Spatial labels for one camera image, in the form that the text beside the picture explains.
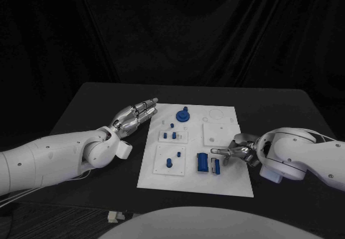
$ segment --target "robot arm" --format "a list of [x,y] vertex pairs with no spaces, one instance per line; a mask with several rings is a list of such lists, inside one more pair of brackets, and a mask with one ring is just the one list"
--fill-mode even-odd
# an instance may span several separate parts
[[0,195],[54,185],[103,167],[114,156],[127,159],[132,147],[121,139],[157,113],[157,101],[124,108],[108,127],[47,136],[0,152]]
[[316,143],[307,131],[278,128],[259,138],[236,134],[228,149],[212,149],[225,161],[239,157],[249,166],[261,162],[259,175],[275,183],[281,178],[303,180],[306,171],[330,186],[345,191],[345,143]]

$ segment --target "table surface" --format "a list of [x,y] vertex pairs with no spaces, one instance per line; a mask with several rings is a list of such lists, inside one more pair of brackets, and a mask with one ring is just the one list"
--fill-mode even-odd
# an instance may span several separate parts
[[[314,104],[301,90],[85,83],[51,130],[51,135],[108,125],[127,106],[157,97],[158,103],[233,106],[241,132],[262,135],[280,127],[300,127],[333,137]],[[114,158],[77,181],[37,190],[18,202],[147,213],[181,206],[225,208],[275,219],[310,232],[343,231],[345,192],[307,172],[303,181],[264,179],[261,166],[248,168],[254,198],[137,188],[150,122],[125,138],[127,160]]]

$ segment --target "blue part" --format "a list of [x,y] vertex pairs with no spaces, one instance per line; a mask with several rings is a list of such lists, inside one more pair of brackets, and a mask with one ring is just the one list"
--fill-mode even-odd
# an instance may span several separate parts
[[168,158],[167,159],[167,168],[171,168],[171,166],[173,166],[173,163],[171,163],[171,159]]
[[197,154],[197,171],[207,172],[206,153]]
[[213,161],[213,164],[215,164],[215,174],[219,175],[220,174],[219,159]]
[[183,107],[183,110],[176,113],[176,120],[179,122],[186,122],[190,118],[190,115],[187,113],[187,107]]

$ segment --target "white panel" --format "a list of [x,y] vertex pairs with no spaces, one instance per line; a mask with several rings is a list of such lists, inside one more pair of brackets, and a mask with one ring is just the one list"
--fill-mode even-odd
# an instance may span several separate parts
[[[171,159],[171,167],[167,168],[167,158]],[[184,175],[184,147],[157,145],[153,173],[164,175]]]
[[[184,106],[190,119],[187,122],[179,122],[176,113],[181,111]],[[223,157],[209,153],[213,146],[203,146],[203,123],[238,124],[233,107],[157,104],[155,109],[158,113],[151,117],[137,187],[252,197],[245,162],[235,160],[222,166]],[[187,132],[187,143],[158,142],[161,130]],[[153,173],[157,145],[184,147],[183,177]],[[210,158],[220,160],[219,175],[212,173],[210,168],[207,173],[196,172],[196,154],[202,152],[207,153],[207,166],[210,166]]]
[[176,132],[176,138],[173,138],[173,132],[160,130],[158,142],[170,142],[170,143],[187,143],[187,132]]
[[238,133],[241,130],[236,124],[203,123],[203,146],[228,147]]

